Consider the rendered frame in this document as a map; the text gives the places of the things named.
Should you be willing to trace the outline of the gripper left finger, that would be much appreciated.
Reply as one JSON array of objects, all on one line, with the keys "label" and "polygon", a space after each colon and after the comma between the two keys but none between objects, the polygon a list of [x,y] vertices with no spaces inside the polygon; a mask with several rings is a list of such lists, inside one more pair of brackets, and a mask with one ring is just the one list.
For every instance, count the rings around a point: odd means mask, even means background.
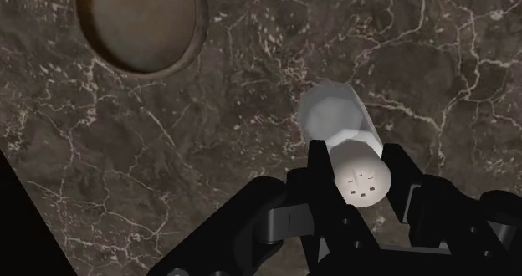
[{"label": "gripper left finger", "polygon": [[353,276],[381,257],[357,209],[345,203],[323,141],[287,180],[250,181],[146,276],[254,276],[284,240],[300,238],[308,276]]}]

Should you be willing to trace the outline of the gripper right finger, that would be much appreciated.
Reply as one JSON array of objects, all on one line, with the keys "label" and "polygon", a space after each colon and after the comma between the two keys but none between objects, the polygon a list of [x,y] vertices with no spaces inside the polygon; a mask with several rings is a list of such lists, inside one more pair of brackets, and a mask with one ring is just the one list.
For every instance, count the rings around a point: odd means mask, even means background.
[{"label": "gripper right finger", "polygon": [[409,225],[404,263],[422,276],[522,276],[522,197],[492,190],[471,198],[424,174],[398,144],[381,156],[391,172],[386,197]]}]

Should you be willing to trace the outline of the white salt shaker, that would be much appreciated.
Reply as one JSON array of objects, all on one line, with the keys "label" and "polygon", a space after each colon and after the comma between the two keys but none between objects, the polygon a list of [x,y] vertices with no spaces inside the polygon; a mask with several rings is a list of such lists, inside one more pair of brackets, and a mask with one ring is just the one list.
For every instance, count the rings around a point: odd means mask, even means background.
[{"label": "white salt shaker", "polygon": [[325,142],[334,181],[346,203],[370,207],[391,188],[383,143],[361,98],[349,85],[326,80],[302,94],[299,128],[308,141]]}]

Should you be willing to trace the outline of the brown round bowl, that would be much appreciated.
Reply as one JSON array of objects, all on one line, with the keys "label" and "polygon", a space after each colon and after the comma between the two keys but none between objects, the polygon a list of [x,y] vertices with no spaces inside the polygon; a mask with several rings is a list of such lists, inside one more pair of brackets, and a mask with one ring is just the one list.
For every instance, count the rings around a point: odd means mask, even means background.
[{"label": "brown round bowl", "polygon": [[185,69],[207,38],[207,0],[74,0],[86,46],[104,64],[138,79]]}]

